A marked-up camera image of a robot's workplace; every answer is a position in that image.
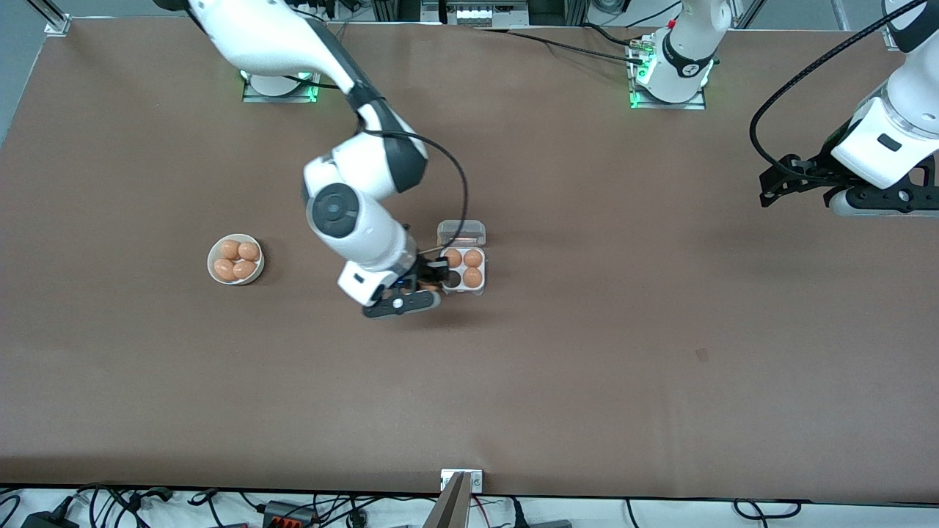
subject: plastic egg carton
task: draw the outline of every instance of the plastic egg carton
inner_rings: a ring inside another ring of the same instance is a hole
[[[454,239],[456,228],[458,226],[458,220],[444,220],[437,227],[437,242],[439,245],[444,245],[453,241],[450,244],[450,247],[440,251],[440,256],[445,256],[446,253],[452,249],[460,253],[460,265],[450,269],[450,272],[455,272],[458,277],[452,276],[451,281],[444,283],[443,292],[472,293],[473,295],[482,295],[483,291],[485,290],[485,267],[487,262],[485,250],[482,247],[485,245],[485,225],[483,225],[483,223],[478,220],[467,220],[463,224],[463,229],[460,230],[459,237]],[[463,274],[470,268],[466,265],[466,253],[471,250],[476,250],[483,256],[483,261],[477,267],[483,276],[483,282],[478,287],[468,287],[463,281]]]
[[[466,292],[466,293],[472,293],[474,295],[482,295],[483,290],[485,289],[485,251],[483,251],[483,248],[481,247],[451,247],[451,248],[441,251],[440,256],[444,256],[448,251],[452,249],[455,249],[456,251],[460,252],[460,265],[455,268],[450,269],[453,280],[448,281],[443,284],[443,291],[446,293]],[[483,275],[483,282],[480,283],[478,287],[469,287],[463,281],[463,274],[466,272],[466,270],[470,268],[469,266],[467,266],[465,262],[466,253],[469,253],[470,251],[478,251],[480,254],[483,255],[483,262],[476,268]],[[453,276],[454,272],[457,273],[457,275],[459,275],[458,277],[459,282],[457,282],[456,277]]]

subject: egg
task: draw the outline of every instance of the egg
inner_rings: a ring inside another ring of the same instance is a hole
[[[238,241],[223,241],[222,256],[228,260],[238,260],[238,246]]]
[[[253,242],[242,242],[241,245],[238,246],[238,255],[245,260],[254,262],[261,257],[261,250],[257,247],[257,244]]]
[[[470,268],[479,268],[483,264],[483,254],[478,249],[470,249],[463,255],[463,262]]]
[[[235,276],[239,279],[246,279],[248,275],[254,273],[254,270],[257,269],[255,265],[250,260],[242,260],[238,264],[235,264],[235,268],[232,270],[235,273]]]
[[[212,269],[215,270],[215,274],[224,281],[231,282],[237,277],[235,276],[235,263],[227,258],[219,258],[212,264]]]
[[[476,268],[467,268],[463,272],[463,284],[470,288],[481,286],[483,284],[483,272]]]
[[[463,261],[463,256],[460,255],[460,251],[458,249],[450,248],[443,255],[447,257],[447,264],[450,265],[451,270],[453,268],[458,268],[460,262]]]

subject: floor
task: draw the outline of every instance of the floor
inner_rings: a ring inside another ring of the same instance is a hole
[[[38,511],[53,511],[62,499],[71,493],[66,489],[26,489],[18,491],[22,502],[10,519],[9,526],[20,526],[26,515]],[[195,494],[194,491],[177,491],[164,504],[159,499],[149,499],[144,503],[140,512],[141,518],[147,524],[155,527],[175,526],[176,528],[204,528],[218,526],[211,516],[208,505],[193,506],[186,504]],[[69,520],[79,523],[85,528],[90,526],[88,521],[88,502],[91,492],[83,494],[81,500],[72,503],[69,509]],[[309,504],[316,499],[310,494],[290,493],[246,493],[247,499],[253,504],[277,500],[292,505]],[[333,496],[320,494],[318,507],[320,515],[325,514],[330,506]],[[514,526],[515,511],[512,503],[504,497],[480,497],[485,508],[485,520],[479,507],[473,507],[469,512],[467,528],[495,528],[499,526]],[[95,502],[95,512],[104,509],[104,494]],[[254,512],[244,500],[236,493],[220,493],[213,499],[218,517],[225,526],[233,528],[247,523],[251,528],[263,526],[260,515]],[[537,528],[536,523],[567,520],[573,528],[759,528],[760,523],[755,520],[746,520],[734,513],[729,501],[658,501],[640,500],[630,501],[635,517],[635,523],[628,517],[626,503],[622,499],[549,499],[549,498],[520,498],[519,503],[526,521]],[[794,510],[792,505],[759,503],[765,515],[778,515]],[[422,526],[430,513],[433,504],[430,501],[418,499],[407,501],[382,500],[365,508],[368,528],[405,528]],[[744,513],[752,514],[751,506],[741,505]],[[2,506],[0,515],[6,516],[9,505]],[[113,522],[117,509],[108,518]],[[342,527],[343,512],[348,507],[337,508],[331,521],[326,520],[317,525],[325,527],[332,524]],[[123,516],[121,526],[132,527],[134,521],[130,515]],[[939,509],[934,507],[919,507],[909,505],[893,506],[861,506],[861,505],[803,505],[802,510],[794,517],[786,520],[769,520],[769,528],[813,528],[825,526],[826,528],[927,528],[939,524]]]

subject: brown table surface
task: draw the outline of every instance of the brown table surface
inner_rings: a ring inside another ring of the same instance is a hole
[[[708,110],[677,112],[529,40],[350,26],[490,234],[484,296],[370,321],[300,200],[344,100],[243,104],[185,20],[75,21],[0,152],[0,481],[432,491],[476,467],[490,493],[939,499],[936,223],[757,199],[750,116],[843,37],[731,33]],[[813,154],[901,60],[862,42],[765,144]],[[432,153],[387,207],[426,247],[459,198]],[[232,232],[268,256],[252,286],[206,272]]]

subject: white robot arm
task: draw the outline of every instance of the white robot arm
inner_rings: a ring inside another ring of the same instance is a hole
[[[912,0],[884,1],[889,14]],[[832,156],[879,189],[896,185],[939,150],[939,2],[890,25],[906,61],[858,106]]]
[[[637,84],[661,101],[689,101],[706,82],[731,19],[729,0],[684,0],[673,24],[655,31],[654,52]]]
[[[832,187],[825,204],[841,216],[939,216],[933,158],[939,150],[939,0],[882,1],[884,14],[896,16],[888,28],[906,61],[861,101],[817,156],[802,161],[789,154],[760,176],[764,207],[785,194]],[[764,157],[756,122],[785,89],[751,123],[751,139]],[[922,184],[909,177],[915,169],[925,175]]]
[[[420,256],[414,239],[380,204],[414,187],[423,176],[427,151],[423,142],[407,137],[413,133],[410,126],[332,32],[302,18],[284,0],[190,0],[189,7],[236,68],[264,76],[316,70],[336,83],[364,131],[304,167],[302,193],[309,225],[346,259],[339,287],[365,306],[367,317],[436,307],[439,294],[419,290],[417,281],[444,281],[445,261]]]

